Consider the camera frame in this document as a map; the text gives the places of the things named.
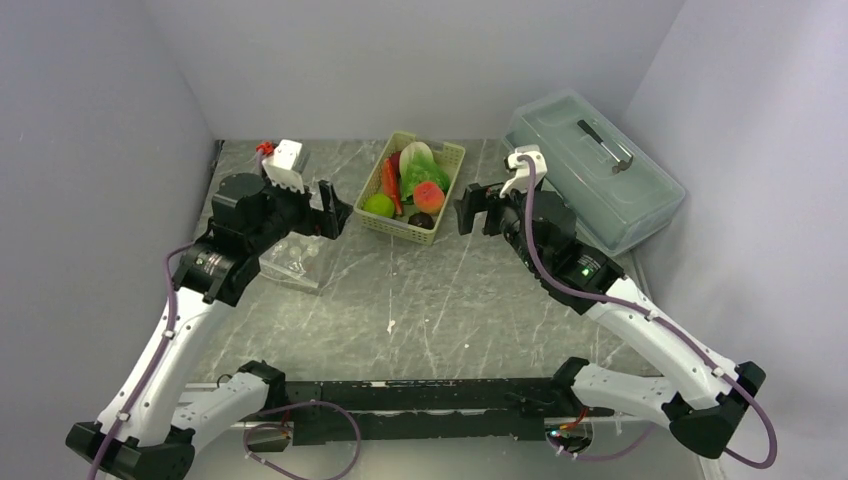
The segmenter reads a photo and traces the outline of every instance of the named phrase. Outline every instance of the white wall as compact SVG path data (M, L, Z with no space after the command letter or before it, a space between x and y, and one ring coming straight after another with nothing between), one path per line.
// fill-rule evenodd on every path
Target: white wall
M145 1L219 138L491 138L566 85L616 119L683 4Z
M212 136L140 2L3 2L0 45L0 476L84 478L65 435L150 337Z
M733 479L848 478L848 4L690 0L624 129L688 190L643 259L659 304L768 379L775 468ZM732 446L756 459L749 414Z

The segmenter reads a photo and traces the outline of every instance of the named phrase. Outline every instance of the yellow plastic basket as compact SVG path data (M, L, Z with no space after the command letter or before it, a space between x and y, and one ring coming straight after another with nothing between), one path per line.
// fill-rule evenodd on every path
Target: yellow plastic basket
M392 153L403 150L412 142L426 143L427 146L430 147L430 150L433 151L433 159L436 161L436 164L439 165L451 179L450 188L448 189L447 195L445 195L447 200L445 200L445 205L442 207L442 211L439 212L439 216L436 218L436 226L433 227L432 230L414 227L406 223L410 215L419 212L414 205L404 205L403 217L397 219L381 217L362 210L362 206L365 204L365 201L368 200L371 195L381 191L380 187L382 185L380 181L380 169L383 166L383 162L389 158ZM465 148L459 145L420 139L417 138L415 134L409 132L395 132L392 134L388 143L386 143L386 148L383 149L382 155L380 155L380 158L378 158L375 162L374 170L371 171L368 183L365 184L365 187L359 194L359 198L356 200L354 212L360 220L362 220L362 224L372 230L385 232L422 245L432 245L433 240L436 239L436 232L439 230L439 225L442 223L442 217L445 215L445 210L450 208L449 203L451 194L453 193L453 187L456 184L456 175L459 173L459 168L462 166L463 158L465 158Z

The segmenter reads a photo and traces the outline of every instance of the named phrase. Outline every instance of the red pepper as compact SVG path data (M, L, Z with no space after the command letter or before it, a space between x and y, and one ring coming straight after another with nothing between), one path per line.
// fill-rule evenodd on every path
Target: red pepper
M403 215L403 205L400 203L400 188L398 188L395 170L392 168L392 161L389 159L383 162L383 167L380 170L380 181L383 184L383 193L388 195L395 204L395 214Z

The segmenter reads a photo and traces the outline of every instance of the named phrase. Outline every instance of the clear plastic tray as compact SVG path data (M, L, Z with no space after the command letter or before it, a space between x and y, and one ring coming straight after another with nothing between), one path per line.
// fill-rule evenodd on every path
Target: clear plastic tray
M608 255L630 250L667 225L685 196L683 187L570 89L518 108L504 142L509 148L539 145L545 178Z

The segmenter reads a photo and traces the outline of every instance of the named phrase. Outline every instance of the table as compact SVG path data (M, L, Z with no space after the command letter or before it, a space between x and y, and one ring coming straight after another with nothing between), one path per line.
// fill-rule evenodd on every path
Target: table
M466 148L454 198L468 183L508 178L499 140L451 141ZM197 235L218 184L252 171L258 143L224 142ZM353 204L385 140L303 143L312 152L304 181L317 192L317 181L328 179ZM331 263L317 295L258 276L213 335L192 381L215 381L249 360L265 360L291 380L547 377L570 356L658 374L618 337L548 297L503 239L482 235L482 215L467 236L457 233L452 208L445 215L430 247L352 217L321 252ZM630 254L616 261L644 285Z

